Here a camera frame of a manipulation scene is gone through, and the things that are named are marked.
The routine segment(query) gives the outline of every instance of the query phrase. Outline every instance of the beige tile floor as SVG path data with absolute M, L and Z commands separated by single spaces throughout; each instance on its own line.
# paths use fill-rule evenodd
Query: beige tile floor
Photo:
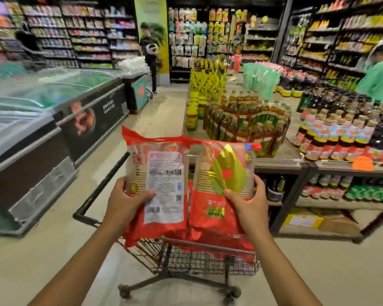
M 139 116 L 129 116 L 124 125 L 148 137 L 181 134 L 187 90 L 177 85 L 159 88 Z M 82 164 L 74 183 L 64 192 L 38 225 L 23 239 L 0 237 L 0 306 L 23 306 L 57 273 L 94 232 L 72 219 L 126 151 L 117 128 Z M 109 193 L 122 167 L 87 212 L 102 219 Z M 362 245 L 350 242 L 277 239 L 278 245 L 325 306 L 383 305 L 383 227 Z M 120 245 L 105 260 L 85 306 L 114 305 L 221 305 L 216 289 L 177 280 L 166 280 L 122 300 L 120 283 L 132 284 L 151 274 Z M 236 305 L 276 305 L 261 270 L 255 276 L 232 276 L 242 296 Z

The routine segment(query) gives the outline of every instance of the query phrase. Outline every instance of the right hand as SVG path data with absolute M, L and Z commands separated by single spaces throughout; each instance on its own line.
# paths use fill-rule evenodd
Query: right hand
M 224 190 L 225 197 L 234 204 L 237 216 L 248 238 L 271 236 L 268 228 L 268 201 L 264 182 L 254 174 L 256 192 L 250 201 L 244 201 L 235 192 Z

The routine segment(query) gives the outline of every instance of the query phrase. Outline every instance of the black pants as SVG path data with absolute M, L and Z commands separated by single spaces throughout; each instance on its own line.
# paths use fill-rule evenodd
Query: black pants
M 150 72 L 152 74 L 152 91 L 156 92 L 156 58 L 145 59 L 146 63 L 150 67 Z

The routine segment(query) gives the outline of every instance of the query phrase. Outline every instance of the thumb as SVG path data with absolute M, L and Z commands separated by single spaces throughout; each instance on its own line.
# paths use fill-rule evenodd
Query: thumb
M 138 207 L 143 202 L 150 201 L 151 199 L 153 199 L 153 197 L 155 195 L 156 195 L 155 190 L 148 190 L 148 191 L 145 191 L 136 197 L 133 197 L 132 202 L 134 205 L 136 205 Z
M 239 208 L 241 206 L 241 198 L 235 193 L 234 191 L 231 191 L 229 189 L 224 190 L 224 196 L 234 204 L 235 208 Z

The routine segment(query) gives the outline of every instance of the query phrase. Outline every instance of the gold leaf design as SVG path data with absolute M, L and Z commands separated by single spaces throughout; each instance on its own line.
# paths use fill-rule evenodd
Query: gold leaf design
M 230 170 L 231 178 L 227 178 L 223 171 Z M 209 180 L 214 192 L 223 195 L 225 189 L 230 189 L 239 194 L 247 183 L 245 169 L 230 144 L 224 146 L 220 154 L 215 158 L 209 169 Z

